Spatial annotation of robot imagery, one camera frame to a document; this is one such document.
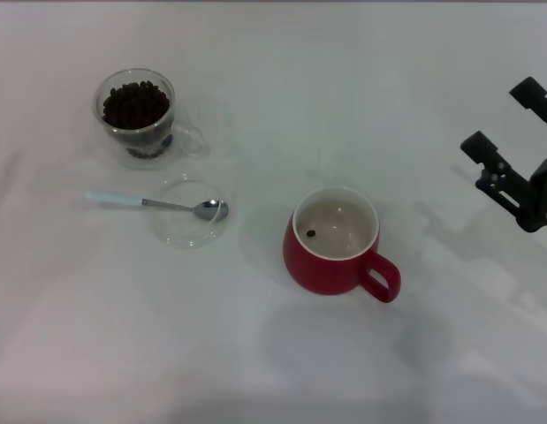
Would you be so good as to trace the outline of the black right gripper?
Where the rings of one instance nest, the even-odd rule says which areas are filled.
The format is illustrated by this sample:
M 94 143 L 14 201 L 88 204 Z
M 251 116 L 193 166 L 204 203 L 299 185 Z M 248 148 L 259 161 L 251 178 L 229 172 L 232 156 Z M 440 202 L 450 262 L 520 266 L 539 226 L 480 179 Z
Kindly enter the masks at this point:
M 525 110 L 532 110 L 547 124 L 547 91 L 534 78 L 526 77 L 509 94 Z M 518 224 L 524 231 L 535 232 L 547 226 L 547 159 L 528 182 L 482 132 L 464 140 L 460 149 L 483 166 L 475 186 L 511 215 L 520 216 Z

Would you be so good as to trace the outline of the blue-handled metal spoon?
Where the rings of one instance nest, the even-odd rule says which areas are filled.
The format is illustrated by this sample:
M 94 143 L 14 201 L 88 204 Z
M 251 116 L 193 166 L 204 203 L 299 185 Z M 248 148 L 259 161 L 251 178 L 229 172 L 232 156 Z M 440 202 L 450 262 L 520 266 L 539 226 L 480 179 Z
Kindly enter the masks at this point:
M 225 219 L 230 213 L 230 209 L 225 202 L 216 200 L 204 201 L 194 207 L 187 207 L 169 202 L 153 201 L 150 199 L 100 190 L 87 191 L 85 193 L 85 198 L 89 201 L 97 203 L 107 203 L 126 207 L 159 208 L 180 212 L 189 212 L 197 218 L 201 219 L 202 221 L 206 222 Z

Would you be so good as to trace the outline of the clear double-wall glass cup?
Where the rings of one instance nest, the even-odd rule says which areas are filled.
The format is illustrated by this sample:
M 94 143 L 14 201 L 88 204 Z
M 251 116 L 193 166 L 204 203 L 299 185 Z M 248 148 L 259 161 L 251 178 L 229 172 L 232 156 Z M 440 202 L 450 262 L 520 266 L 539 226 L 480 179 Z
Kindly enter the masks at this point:
M 113 133 L 116 128 L 108 126 L 103 121 L 103 102 L 110 95 L 112 88 L 120 88 L 124 84 L 150 80 L 165 92 L 171 101 L 167 114 L 161 121 L 154 124 L 155 128 L 163 125 L 165 135 L 170 135 L 171 145 L 155 159 L 141 160 L 129 155 L 126 148 L 120 144 Z M 171 82 L 161 73 L 144 68 L 132 68 L 115 72 L 107 77 L 95 90 L 92 103 L 96 137 L 100 144 L 120 164 L 131 169 L 149 170 L 162 168 L 183 156 L 200 157 L 208 152 L 208 145 L 201 131 L 191 123 L 189 116 L 178 104 L 177 96 Z

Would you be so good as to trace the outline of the clear glass saucer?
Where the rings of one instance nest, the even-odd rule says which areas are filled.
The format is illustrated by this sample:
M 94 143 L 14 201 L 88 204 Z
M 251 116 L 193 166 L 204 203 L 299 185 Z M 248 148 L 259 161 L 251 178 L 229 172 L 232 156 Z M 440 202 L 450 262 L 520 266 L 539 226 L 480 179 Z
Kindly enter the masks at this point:
M 194 207 L 209 200 L 223 201 L 230 208 L 221 190 L 209 181 L 183 174 L 174 180 L 167 180 L 159 193 L 150 197 L 163 201 Z M 157 237 L 168 246 L 192 249 L 207 245 L 217 238 L 228 224 L 231 214 L 219 221 L 206 222 L 189 212 L 151 208 L 152 228 Z

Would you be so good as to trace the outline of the dark coffee beans pile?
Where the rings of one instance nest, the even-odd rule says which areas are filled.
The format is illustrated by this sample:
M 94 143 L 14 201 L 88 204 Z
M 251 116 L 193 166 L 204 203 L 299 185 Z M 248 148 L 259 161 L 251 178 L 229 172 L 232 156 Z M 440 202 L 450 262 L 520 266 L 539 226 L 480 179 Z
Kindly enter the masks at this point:
M 129 155 L 155 159 L 171 145 L 172 137 L 164 134 L 163 125 L 154 127 L 170 106 L 167 94 L 150 80 L 132 82 L 110 90 L 103 102 L 103 121 L 117 129 L 113 137 Z

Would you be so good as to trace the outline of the red mug with white interior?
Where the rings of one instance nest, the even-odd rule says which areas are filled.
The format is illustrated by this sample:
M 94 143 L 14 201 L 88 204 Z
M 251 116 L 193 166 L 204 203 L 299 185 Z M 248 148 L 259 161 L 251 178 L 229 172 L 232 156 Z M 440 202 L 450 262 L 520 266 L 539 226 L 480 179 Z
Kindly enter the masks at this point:
M 316 235 L 307 236 L 314 230 Z M 401 274 L 378 253 L 380 220 L 373 204 L 350 187 L 321 187 L 304 196 L 285 231 L 283 258 L 304 289 L 339 295 L 357 287 L 382 303 L 401 289 Z

